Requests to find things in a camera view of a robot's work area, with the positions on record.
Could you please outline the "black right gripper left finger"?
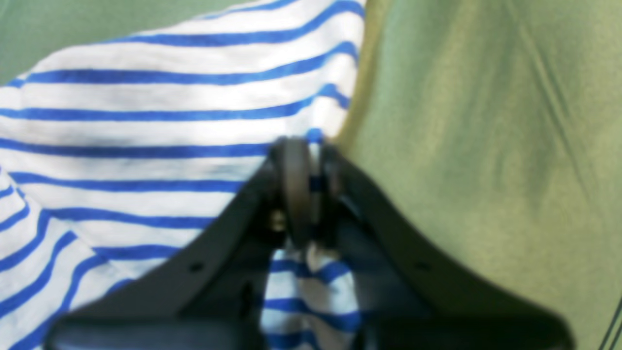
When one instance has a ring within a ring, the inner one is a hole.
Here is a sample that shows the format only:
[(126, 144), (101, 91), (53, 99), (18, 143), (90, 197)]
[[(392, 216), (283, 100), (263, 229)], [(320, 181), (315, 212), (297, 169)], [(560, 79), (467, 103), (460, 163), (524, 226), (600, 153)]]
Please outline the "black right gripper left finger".
[(311, 240), (309, 146), (280, 138), (224, 212), (162, 266), (55, 322), (46, 350), (267, 350), (273, 253)]

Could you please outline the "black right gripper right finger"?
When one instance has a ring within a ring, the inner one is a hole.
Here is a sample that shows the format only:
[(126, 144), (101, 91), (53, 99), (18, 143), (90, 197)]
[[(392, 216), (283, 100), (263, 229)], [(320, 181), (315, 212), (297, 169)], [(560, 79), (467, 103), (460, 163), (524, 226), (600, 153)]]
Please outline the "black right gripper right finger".
[(321, 148), (325, 241), (351, 270), (354, 350), (573, 350), (554, 312), (431, 243), (335, 146)]

